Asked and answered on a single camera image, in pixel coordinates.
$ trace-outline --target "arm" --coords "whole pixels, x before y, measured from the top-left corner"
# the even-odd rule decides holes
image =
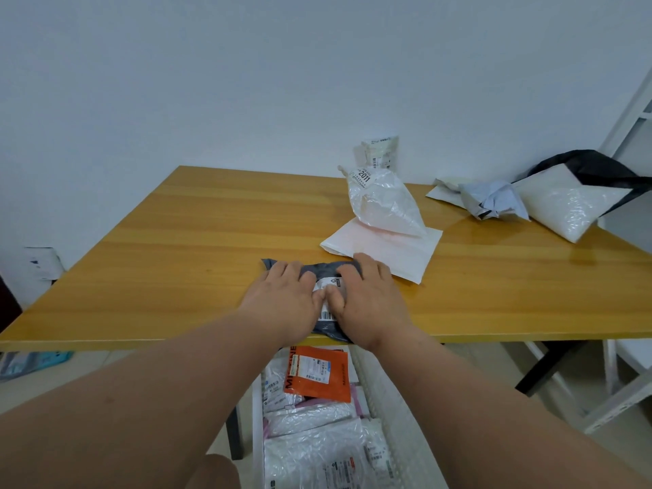
[[[277,262],[240,308],[0,417],[6,487],[183,487],[276,351],[321,310],[315,275]]]
[[[356,254],[327,287],[331,312],[354,343],[374,353],[428,440],[451,488],[649,487],[589,437],[523,394],[494,383],[410,322],[391,273]]]

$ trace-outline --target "wood grain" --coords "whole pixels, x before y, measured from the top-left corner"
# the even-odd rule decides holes
[[[599,228],[571,244],[536,222],[476,221],[408,186],[444,230],[421,285],[396,279],[414,322],[446,342],[652,337],[652,257]],[[319,243],[353,218],[346,181],[175,170],[27,312],[3,350],[120,349],[233,309],[260,259],[343,259]],[[306,344],[330,340],[312,336]]]

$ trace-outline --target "black plastic bag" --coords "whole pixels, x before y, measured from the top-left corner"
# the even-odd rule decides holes
[[[263,264],[265,264],[266,269],[271,269],[276,261],[273,259],[263,259]],[[351,264],[358,270],[358,273],[362,276],[363,270],[358,264],[357,261],[338,261],[338,262],[320,262],[319,264],[306,264],[301,268],[301,274],[306,271],[313,272],[319,281],[322,278],[336,278],[338,277],[337,269],[342,264]],[[319,320],[315,324],[315,327],[312,330],[313,333],[323,334],[333,340],[338,340],[340,342],[353,343],[349,337],[347,337],[340,325],[337,323],[332,314],[326,312],[320,316]]]
[[[639,177],[624,164],[593,149],[575,149],[552,156],[534,166],[526,177],[562,163],[583,185],[632,189],[606,213],[652,190],[652,177]]]

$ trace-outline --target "white plastic storage bin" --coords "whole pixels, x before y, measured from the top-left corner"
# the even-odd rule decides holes
[[[426,438],[408,405],[373,354],[355,345],[349,346],[358,378],[364,389],[372,417],[382,419],[387,445],[393,457],[397,488],[447,488]],[[254,487],[265,488],[263,453],[263,405],[261,377],[254,382],[253,464]]]

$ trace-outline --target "black table leg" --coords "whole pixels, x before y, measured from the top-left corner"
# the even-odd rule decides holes
[[[245,457],[245,447],[242,445],[242,429],[237,405],[226,419],[226,434],[229,437],[231,459],[242,460]]]
[[[517,391],[532,396],[548,381],[569,357],[573,356],[584,341],[543,342],[548,352],[530,369],[517,384]]]

